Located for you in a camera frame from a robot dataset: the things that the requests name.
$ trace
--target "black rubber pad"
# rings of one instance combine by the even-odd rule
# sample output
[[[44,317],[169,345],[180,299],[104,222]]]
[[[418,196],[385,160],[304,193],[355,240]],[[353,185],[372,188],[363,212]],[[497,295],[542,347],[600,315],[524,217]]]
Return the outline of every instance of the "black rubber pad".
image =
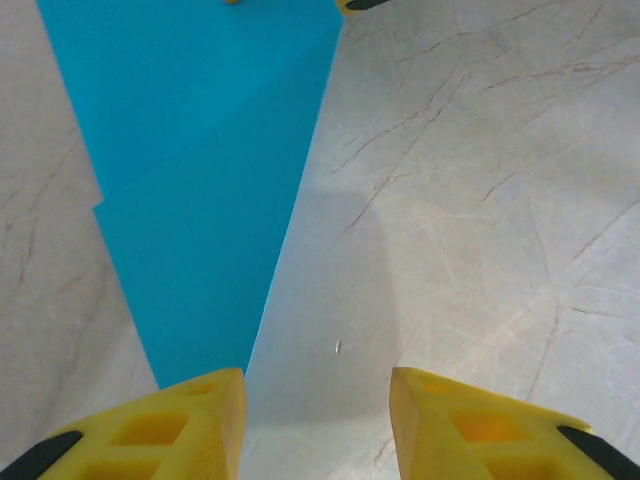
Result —
[[[563,426],[558,430],[614,480],[640,480],[640,467],[606,440],[573,427]]]
[[[35,444],[15,462],[0,472],[0,480],[36,480],[82,438],[71,431]]]
[[[347,3],[345,6],[349,10],[369,10],[370,8],[377,7],[378,5],[382,5],[389,0],[352,0]]]

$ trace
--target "blue paper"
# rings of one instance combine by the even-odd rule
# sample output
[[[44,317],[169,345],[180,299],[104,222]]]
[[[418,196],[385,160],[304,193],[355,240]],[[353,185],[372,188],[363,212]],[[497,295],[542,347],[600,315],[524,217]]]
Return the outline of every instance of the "blue paper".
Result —
[[[38,3],[106,198],[206,134],[341,21],[333,0]]]
[[[247,368],[339,37],[331,0],[39,0],[160,387]]]

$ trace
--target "marble floor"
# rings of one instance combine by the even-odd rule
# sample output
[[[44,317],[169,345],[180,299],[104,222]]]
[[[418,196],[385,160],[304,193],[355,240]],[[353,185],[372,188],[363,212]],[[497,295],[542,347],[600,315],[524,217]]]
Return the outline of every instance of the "marble floor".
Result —
[[[0,460],[156,387],[33,0],[0,2]],[[640,461],[640,3],[348,19],[254,362],[242,479],[398,479],[390,369]]]

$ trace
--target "blue mat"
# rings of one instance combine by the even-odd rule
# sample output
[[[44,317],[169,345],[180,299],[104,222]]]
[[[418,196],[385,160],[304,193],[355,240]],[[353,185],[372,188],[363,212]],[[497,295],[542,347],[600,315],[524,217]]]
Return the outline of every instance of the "blue mat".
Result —
[[[246,368],[331,70],[331,0],[39,0],[160,387]]]

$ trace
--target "yellow plastic part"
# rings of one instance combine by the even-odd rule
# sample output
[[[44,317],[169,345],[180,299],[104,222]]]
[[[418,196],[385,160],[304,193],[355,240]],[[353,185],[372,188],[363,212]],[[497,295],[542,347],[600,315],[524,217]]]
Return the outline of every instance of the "yellow plastic part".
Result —
[[[240,369],[189,380],[56,432],[84,437],[39,480],[235,480],[246,409]]]
[[[610,480],[557,430],[581,420],[413,368],[391,379],[402,480]]]
[[[336,0],[336,5],[338,6],[338,10],[340,10],[340,13],[342,13],[343,15],[353,15],[355,12],[353,10],[349,10],[347,8],[347,4],[350,2],[351,0]]]

